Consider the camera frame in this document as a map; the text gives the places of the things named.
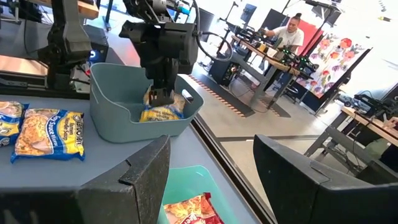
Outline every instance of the floral backdrop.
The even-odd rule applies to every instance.
[[[310,60],[319,68],[311,77],[313,80],[299,78],[299,84],[321,98],[357,61],[367,48],[350,38],[327,34],[310,54]]]

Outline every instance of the instant noodle package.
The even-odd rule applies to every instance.
[[[182,95],[175,93],[174,103],[171,105],[151,107],[149,105],[149,91],[150,87],[144,95],[144,104],[146,108],[141,113],[141,118],[139,120],[140,122],[183,119],[185,98]]]
[[[15,144],[27,105],[14,101],[0,101],[0,146]]]
[[[170,224],[224,224],[204,193],[179,203],[164,205]]]
[[[28,109],[11,162],[20,157],[83,160],[83,113]]]

